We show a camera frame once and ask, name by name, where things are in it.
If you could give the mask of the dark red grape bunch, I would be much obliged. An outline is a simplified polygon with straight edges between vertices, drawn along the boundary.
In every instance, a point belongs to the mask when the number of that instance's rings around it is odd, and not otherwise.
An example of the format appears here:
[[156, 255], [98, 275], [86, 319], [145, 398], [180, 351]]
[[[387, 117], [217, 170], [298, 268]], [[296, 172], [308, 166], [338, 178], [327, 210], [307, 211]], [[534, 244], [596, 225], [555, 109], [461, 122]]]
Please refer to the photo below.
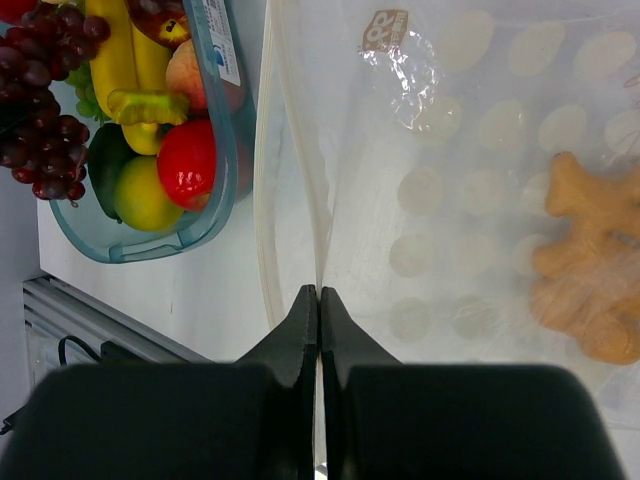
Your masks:
[[64, 80], [109, 36], [106, 21], [78, 4], [44, 1], [1, 36], [1, 165], [40, 200], [85, 194], [89, 129]]

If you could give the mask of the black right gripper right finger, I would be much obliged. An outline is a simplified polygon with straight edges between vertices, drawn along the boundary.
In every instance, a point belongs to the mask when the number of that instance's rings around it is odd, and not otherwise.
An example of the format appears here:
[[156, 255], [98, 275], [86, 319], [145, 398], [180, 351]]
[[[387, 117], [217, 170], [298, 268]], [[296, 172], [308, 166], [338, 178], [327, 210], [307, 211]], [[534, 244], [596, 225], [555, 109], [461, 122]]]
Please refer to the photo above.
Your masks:
[[596, 407], [549, 365], [404, 364], [319, 304], [332, 479], [620, 479]]

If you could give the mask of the yellow ginger root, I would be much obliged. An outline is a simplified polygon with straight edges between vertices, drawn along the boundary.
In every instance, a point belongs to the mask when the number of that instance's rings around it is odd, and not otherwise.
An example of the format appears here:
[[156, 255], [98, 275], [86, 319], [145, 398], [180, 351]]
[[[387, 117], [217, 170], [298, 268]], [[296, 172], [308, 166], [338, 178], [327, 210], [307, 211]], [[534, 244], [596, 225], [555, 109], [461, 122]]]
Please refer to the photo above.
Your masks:
[[566, 235], [535, 249], [530, 307], [544, 327], [573, 338], [588, 357], [639, 359], [639, 170], [593, 174], [570, 152], [551, 162], [546, 212]]

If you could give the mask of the clear dotted zip bag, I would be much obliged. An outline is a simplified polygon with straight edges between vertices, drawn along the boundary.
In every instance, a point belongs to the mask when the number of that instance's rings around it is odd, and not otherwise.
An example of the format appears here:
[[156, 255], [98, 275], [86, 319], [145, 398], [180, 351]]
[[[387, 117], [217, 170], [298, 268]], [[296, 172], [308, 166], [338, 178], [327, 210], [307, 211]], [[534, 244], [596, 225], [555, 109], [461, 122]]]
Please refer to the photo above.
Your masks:
[[552, 159], [639, 170], [635, 1], [271, 1], [255, 196], [269, 323], [304, 284], [409, 363], [550, 363], [639, 426], [639, 364], [535, 320]]

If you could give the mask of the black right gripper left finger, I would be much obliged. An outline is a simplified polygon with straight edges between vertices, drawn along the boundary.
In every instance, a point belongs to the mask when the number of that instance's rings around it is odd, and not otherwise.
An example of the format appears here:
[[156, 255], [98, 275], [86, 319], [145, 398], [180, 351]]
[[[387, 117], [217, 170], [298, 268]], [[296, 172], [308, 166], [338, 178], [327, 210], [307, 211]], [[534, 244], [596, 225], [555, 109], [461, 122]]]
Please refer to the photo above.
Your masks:
[[310, 479], [318, 301], [233, 363], [77, 365], [35, 389], [5, 479]]

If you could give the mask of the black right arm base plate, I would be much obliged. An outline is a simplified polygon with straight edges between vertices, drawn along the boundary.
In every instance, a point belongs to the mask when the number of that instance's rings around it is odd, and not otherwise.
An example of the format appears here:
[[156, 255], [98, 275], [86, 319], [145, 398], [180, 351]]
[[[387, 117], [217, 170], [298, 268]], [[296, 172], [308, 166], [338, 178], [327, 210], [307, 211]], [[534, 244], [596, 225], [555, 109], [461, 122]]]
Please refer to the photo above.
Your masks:
[[103, 342], [98, 349], [95, 349], [88, 342], [74, 335], [64, 336], [58, 341], [57, 356], [61, 366], [150, 363], [150, 360], [144, 359], [113, 341]]

